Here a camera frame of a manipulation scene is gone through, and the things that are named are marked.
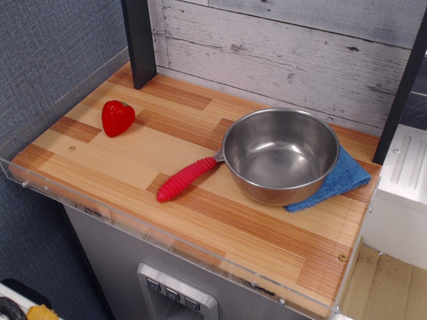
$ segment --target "red strawberry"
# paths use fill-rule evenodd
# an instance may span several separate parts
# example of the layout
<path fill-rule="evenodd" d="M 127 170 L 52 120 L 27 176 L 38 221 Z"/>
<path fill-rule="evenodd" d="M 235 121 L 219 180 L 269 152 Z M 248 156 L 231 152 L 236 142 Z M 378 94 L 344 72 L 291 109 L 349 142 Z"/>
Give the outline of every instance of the red strawberry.
<path fill-rule="evenodd" d="M 121 101 L 108 101 L 102 109 L 102 126 L 109 137 L 125 132 L 134 121 L 135 110 Z"/>

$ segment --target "yellow object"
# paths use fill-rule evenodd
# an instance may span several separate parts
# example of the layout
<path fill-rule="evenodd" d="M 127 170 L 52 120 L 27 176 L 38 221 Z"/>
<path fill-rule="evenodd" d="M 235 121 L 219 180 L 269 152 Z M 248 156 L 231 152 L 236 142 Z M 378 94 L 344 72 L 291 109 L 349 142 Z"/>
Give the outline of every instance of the yellow object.
<path fill-rule="evenodd" d="M 55 312 L 48 309 L 45 305 L 35 305 L 28 309 L 28 320 L 59 320 Z"/>

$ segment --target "black frame post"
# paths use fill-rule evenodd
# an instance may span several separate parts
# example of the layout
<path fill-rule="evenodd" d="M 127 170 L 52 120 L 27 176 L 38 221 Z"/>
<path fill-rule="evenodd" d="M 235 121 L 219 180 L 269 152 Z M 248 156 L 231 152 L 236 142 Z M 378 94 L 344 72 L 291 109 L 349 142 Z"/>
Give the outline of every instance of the black frame post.
<path fill-rule="evenodd" d="M 398 128 L 403 109 L 408 100 L 412 86 L 414 85 L 416 75 L 421 67 L 422 60 L 427 50 L 427 9 L 421 20 L 418 34 L 415 38 L 414 46 L 406 64 L 405 71 L 400 81 L 398 91 L 393 101 L 392 108 L 388 114 L 384 130 L 382 131 L 380 142 L 376 148 L 374 159 L 375 163 L 382 165 L 386 159 L 388 149 L 392 144 L 394 134 Z"/>
<path fill-rule="evenodd" d="M 121 0 L 133 86 L 141 89 L 156 74 L 147 0 Z"/>

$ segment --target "wooden floor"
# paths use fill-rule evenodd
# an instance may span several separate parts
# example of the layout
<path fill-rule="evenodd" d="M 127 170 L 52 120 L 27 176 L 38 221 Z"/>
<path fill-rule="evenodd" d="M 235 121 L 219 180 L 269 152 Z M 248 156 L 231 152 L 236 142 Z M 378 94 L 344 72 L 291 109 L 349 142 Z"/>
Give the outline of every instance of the wooden floor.
<path fill-rule="evenodd" d="M 353 320 L 427 319 L 427 270 L 363 245 L 342 314 Z"/>

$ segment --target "gray carpeted wall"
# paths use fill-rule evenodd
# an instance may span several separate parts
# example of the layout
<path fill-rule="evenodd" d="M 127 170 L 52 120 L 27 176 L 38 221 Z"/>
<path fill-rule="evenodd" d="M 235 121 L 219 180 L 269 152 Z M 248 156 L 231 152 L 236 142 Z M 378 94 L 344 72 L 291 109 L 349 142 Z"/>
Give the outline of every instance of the gray carpeted wall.
<path fill-rule="evenodd" d="M 120 0 L 0 1 L 0 157 L 10 160 L 121 67 L 126 46 Z M 107 319 L 60 204 L 0 172 L 5 278 L 46 296 L 66 320 Z"/>

